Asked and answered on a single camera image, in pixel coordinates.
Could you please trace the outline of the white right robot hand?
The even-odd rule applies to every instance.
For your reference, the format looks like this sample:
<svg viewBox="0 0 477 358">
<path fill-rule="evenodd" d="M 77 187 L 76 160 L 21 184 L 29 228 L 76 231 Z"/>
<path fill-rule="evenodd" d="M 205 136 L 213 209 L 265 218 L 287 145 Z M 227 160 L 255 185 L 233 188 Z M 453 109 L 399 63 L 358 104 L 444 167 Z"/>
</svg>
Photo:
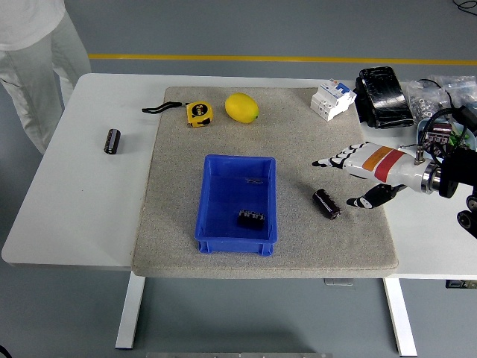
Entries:
<svg viewBox="0 0 477 358">
<path fill-rule="evenodd" d="M 423 179 L 435 167 L 429 159 L 418 163 L 404 151 L 372 142 L 350 145 L 335 156 L 314 161 L 312 165 L 342 169 L 354 177 L 376 183 L 364 195 L 347 200 L 350 206 L 366 209 L 390 201 L 406 187 L 428 192 Z"/>
</svg>

